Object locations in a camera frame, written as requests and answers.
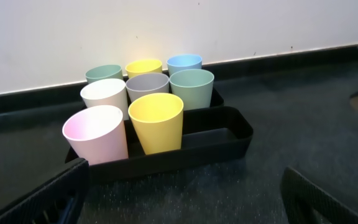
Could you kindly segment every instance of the yellow cup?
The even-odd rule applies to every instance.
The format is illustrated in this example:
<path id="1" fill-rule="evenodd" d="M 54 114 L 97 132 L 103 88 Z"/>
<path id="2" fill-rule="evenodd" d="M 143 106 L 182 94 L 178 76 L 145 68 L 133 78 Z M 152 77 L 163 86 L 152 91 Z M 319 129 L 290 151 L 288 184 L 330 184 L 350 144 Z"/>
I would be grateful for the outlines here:
<path id="1" fill-rule="evenodd" d="M 153 93 L 135 100 L 129 116 L 144 152 L 148 154 L 180 149 L 183 101 L 170 93 Z"/>
<path id="2" fill-rule="evenodd" d="M 145 73 L 162 73 L 162 62 L 157 59 L 137 60 L 125 67 L 128 78 Z"/>

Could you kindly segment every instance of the empty tray compartment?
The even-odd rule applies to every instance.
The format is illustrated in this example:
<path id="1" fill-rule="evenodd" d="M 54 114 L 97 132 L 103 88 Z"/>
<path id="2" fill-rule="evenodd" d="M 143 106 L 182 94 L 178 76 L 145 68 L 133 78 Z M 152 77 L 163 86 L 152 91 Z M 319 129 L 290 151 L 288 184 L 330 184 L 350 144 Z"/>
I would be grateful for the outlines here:
<path id="1" fill-rule="evenodd" d="M 131 121 L 125 121 L 129 158 L 90 166 L 93 184 L 244 157 L 253 129 L 228 106 L 185 111 L 181 149 L 145 155 Z M 70 148 L 66 162 L 78 156 Z"/>

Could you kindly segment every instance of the blue cup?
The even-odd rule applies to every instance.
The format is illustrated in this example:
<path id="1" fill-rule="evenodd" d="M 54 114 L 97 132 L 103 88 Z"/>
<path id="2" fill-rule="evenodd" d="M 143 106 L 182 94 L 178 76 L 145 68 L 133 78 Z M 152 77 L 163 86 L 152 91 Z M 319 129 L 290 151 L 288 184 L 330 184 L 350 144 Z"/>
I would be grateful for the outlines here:
<path id="1" fill-rule="evenodd" d="M 203 58 L 199 55 L 183 54 L 167 60 L 169 75 L 188 69 L 201 69 Z"/>

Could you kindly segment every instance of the pink cup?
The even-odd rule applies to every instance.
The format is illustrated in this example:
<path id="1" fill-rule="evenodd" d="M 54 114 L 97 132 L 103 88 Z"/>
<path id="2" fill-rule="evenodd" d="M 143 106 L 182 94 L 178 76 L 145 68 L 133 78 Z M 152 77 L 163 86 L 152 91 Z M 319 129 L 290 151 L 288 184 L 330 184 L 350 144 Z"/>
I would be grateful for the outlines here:
<path id="1" fill-rule="evenodd" d="M 66 121 L 62 132 L 78 157 L 90 165 L 128 159 L 123 114 L 115 106 L 82 110 Z"/>

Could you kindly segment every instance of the cup rim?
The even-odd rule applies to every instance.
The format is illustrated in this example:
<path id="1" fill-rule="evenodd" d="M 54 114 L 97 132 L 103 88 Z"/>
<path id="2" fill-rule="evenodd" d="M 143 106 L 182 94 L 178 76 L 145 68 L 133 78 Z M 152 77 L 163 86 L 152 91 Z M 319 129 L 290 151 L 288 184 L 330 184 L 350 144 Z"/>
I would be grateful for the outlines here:
<path id="1" fill-rule="evenodd" d="M 66 135 L 65 133 L 65 127 L 66 125 L 69 124 L 69 122 L 74 119 L 76 116 L 79 116 L 79 114 L 82 114 L 82 113 L 90 113 L 90 111 L 92 110 L 109 110 L 109 109 L 114 109 L 114 110 L 118 110 L 119 112 L 119 116 L 120 116 L 120 119 L 119 119 L 119 122 L 117 122 L 113 128 L 111 129 L 108 129 L 108 131 L 106 133 L 103 133 L 103 134 L 100 134 L 99 136 L 96 136 L 94 138 L 89 138 L 89 139 L 76 139 L 76 138 L 71 138 L 69 136 Z M 124 119 L 124 114 L 123 112 L 121 111 L 120 108 L 116 107 L 116 106 L 111 106 L 111 105 L 99 105 L 99 106 L 92 106 L 90 108 L 86 108 L 86 109 L 83 109 L 77 113 L 75 113 L 74 115 L 72 115 L 70 118 L 67 119 L 67 121 L 65 122 L 65 124 L 63 125 L 62 127 L 62 133 L 63 133 L 63 136 L 66 138 L 66 139 L 69 139 L 69 140 L 72 140 L 72 141 L 77 141 L 77 142 L 81 142 L 81 141 L 90 141 L 90 140 L 94 140 L 94 139 L 97 139 L 97 138 L 100 138 L 100 137 L 103 137 L 105 135 L 107 135 L 108 133 L 110 133 L 111 131 L 114 131 L 121 123 L 121 121 L 123 121 Z"/>
<path id="2" fill-rule="evenodd" d="M 105 76 L 103 76 L 103 77 L 98 77 L 98 78 L 94 78 L 94 77 L 89 77 L 87 74 L 88 74 L 88 72 L 90 72 L 90 71 L 92 71 L 92 70 L 94 70 L 94 69 L 97 69 L 97 68 L 100 68 L 100 67 L 104 67 L 104 66 L 111 66 L 111 65 L 113 65 L 113 66 L 118 66 L 119 67 L 119 70 L 118 70 L 118 72 L 115 72 L 115 73 L 110 73 L 110 74 L 107 74 L 107 75 L 105 75 Z M 92 79 L 92 80 L 95 80 L 95 79 L 102 79 L 102 78 L 106 78 L 106 77 L 109 77 L 109 76 L 111 76 L 111 75 L 115 75 L 115 74 L 117 74 L 117 73 L 119 73 L 119 72 L 122 72 L 122 67 L 120 66 L 120 65 L 115 65 L 115 64 L 111 64 L 111 65 L 101 65 L 101 66 L 98 66 L 98 67 L 94 67 L 94 68 L 92 68 L 92 69 L 90 69 L 90 70 L 88 70 L 86 73 L 85 73 L 85 78 L 89 78 L 89 79 Z"/>
<path id="3" fill-rule="evenodd" d="M 112 91 L 108 96 L 106 97 L 102 97 L 102 98 L 89 98 L 89 97 L 85 97 L 83 92 L 85 91 L 85 89 L 87 88 L 90 88 L 90 86 L 94 86 L 94 85 L 98 85 L 100 84 L 101 82 L 119 82 L 121 83 L 122 85 L 122 88 L 120 88 L 119 90 L 115 90 L 115 91 Z M 80 91 L 80 96 L 84 99 L 87 99 L 87 100 L 103 100 L 103 99 L 106 99 L 106 98 L 109 98 L 111 96 L 114 96 L 116 94 L 118 94 L 119 92 L 121 92 L 123 89 L 125 89 L 126 85 L 125 85 L 125 82 L 124 80 L 121 80 L 119 78 L 107 78 L 107 79 L 103 79 L 103 80 L 98 80 L 96 82 L 93 82 L 93 83 L 89 83 L 87 84 L 86 86 L 84 86 L 82 88 L 82 90 Z"/>
<path id="4" fill-rule="evenodd" d="M 146 74 L 143 74 L 143 75 L 163 75 L 163 76 L 165 76 L 165 77 L 167 78 L 167 81 L 166 81 L 163 85 L 161 85 L 161 86 L 159 86 L 159 87 L 156 87 L 156 88 L 153 88 L 153 89 L 150 89 L 150 90 L 134 90 L 134 89 L 131 89 L 131 88 L 128 87 L 128 83 L 129 83 L 129 82 L 133 82 L 133 81 L 131 81 L 131 80 L 135 80 L 136 78 L 142 76 L 142 75 L 137 75 L 137 76 L 135 76 L 135 77 L 133 77 L 133 78 L 128 79 L 128 81 L 125 83 L 126 88 L 127 88 L 128 90 L 130 90 L 130 91 L 136 91 L 136 92 L 139 92 L 139 93 L 143 93 L 143 92 L 147 92 L 147 91 L 158 90 L 159 88 L 161 88 L 161 87 L 163 87 L 163 86 L 165 86 L 166 84 L 169 83 L 169 77 L 168 77 L 168 75 L 166 75 L 166 74 L 164 74 L 164 73 L 146 73 Z"/>
<path id="5" fill-rule="evenodd" d="M 169 60 L 171 60 L 171 59 L 173 59 L 175 57 L 183 57 L 183 56 L 197 56 L 200 60 L 197 63 L 192 63 L 190 65 L 172 65 L 171 63 L 169 63 Z M 192 66 L 192 65 L 196 65 L 196 64 L 198 64 L 198 63 L 200 63 L 202 61 L 203 61 L 203 58 L 200 55 L 197 55 L 197 54 L 180 54 L 180 55 L 175 55 L 173 57 L 168 58 L 167 65 L 173 66 L 173 67 L 189 67 L 189 66 Z"/>
<path id="6" fill-rule="evenodd" d="M 133 70 L 128 70 L 128 66 L 131 66 L 131 65 L 133 65 L 133 64 L 135 64 L 135 63 L 142 63 L 142 62 L 146 62 L 146 61 L 150 61 L 150 60 L 159 62 L 159 63 L 158 63 L 159 66 L 157 66 L 157 67 L 155 67 L 155 68 L 153 68 L 153 69 L 151 69 L 151 70 L 144 71 L 144 72 L 137 72 L 137 71 L 133 71 Z M 131 73 L 147 73 L 147 72 L 151 72 L 151 71 L 153 71 L 153 70 L 155 70 L 155 69 L 157 69 L 157 68 L 159 68 L 159 67 L 162 67 L 162 62 L 161 62 L 161 60 L 159 60 L 159 59 L 154 59 L 154 58 L 150 58 L 150 59 L 140 59 L 140 60 L 133 61 L 133 62 L 131 62 L 131 63 L 129 63 L 129 64 L 127 64 L 127 65 L 125 66 L 125 70 L 126 70 L 127 72 L 131 72 Z"/>
<path id="7" fill-rule="evenodd" d="M 189 72 L 189 71 L 192 71 L 192 70 L 202 70 L 202 71 L 205 71 L 205 72 L 207 72 L 208 74 L 212 75 L 212 79 L 211 79 L 209 82 L 207 82 L 207 83 L 204 83 L 204 84 L 201 84 L 201 85 L 196 85 L 196 86 L 182 86 L 182 85 L 177 85 L 177 84 L 175 84 L 175 83 L 173 83 L 173 82 L 171 81 L 171 78 L 172 78 L 174 75 L 177 76 L 178 73 L 181 73 L 181 72 Z M 212 72 L 210 72 L 210 71 L 207 71 L 207 70 L 204 70 L 204 69 L 185 69 L 185 70 L 182 70 L 182 71 L 179 71 L 179 72 L 175 72 L 174 74 L 172 74 L 172 75 L 169 77 L 169 82 L 170 82 L 171 85 L 174 85 L 174 86 L 177 86 L 177 87 L 182 87 L 182 88 L 197 88 L 197 87 L 201 87 L 201 86 L 205 86 L 205 85 L 210 84 L 211 82 L 214 81 L 214 79 L 215 79 L 215 76 L 214 76 L 214 74 L 213 74 Z"/>
<path id="8" fill-rule="evenodd" d="M 132 107 L 133 105 L 135 105 L 135 102 L 136 102 L 136 101 L 138 101 L 138 100 L 140 100 L 140 99 L 142 99 L 142 98 L 145 98 L 145 97 L 151 97 L 151 96 L 155 96 L 155 95 L 172 95 L 172 96 L 175 97 L 176 99 L 180 100 L 181 106 L 180 106 L 179 112 L 176 113 L 175 115 L 171 116 L 171 117 L 168 118 L 168 119 L 162 119 L 162 120 L 158 120 L 158 121 L 143 121 L 143 120 L 141 120 L 141 119 L 137 119 L 137 118 L 135 118 L 135 117 L 132 116 L 132 114 L 131 114 L 131 107 Z M 133 101 L 133 102 L 131 103 L 131 105 L 129 105 L 129 107 L 128 107 L 128 115 L 129 115 L 129 117 L 130 117 L 131 119 L 134 119 L 135 121 L 140 122 L 140 123 L 146 123 L 146 124 L 161 123 L 161 122 L 168 121 L 168 120 L 170 120 L 170 119 L 172 119 L 172 118 L 178 116 L 178 115 L 183 111 L 184 105 L 185 105 L 185 104 L 183 103 L 183 100 L 182 100 L 179 96 L 176 96 L 176 95 L 174 95 L 174 94 L 171 94 L 171 93 L 152 93 L 152 94 L 148 94 L 148 95 L 142 96 L 142 97 L 136 99 L 135 101 Z"/>

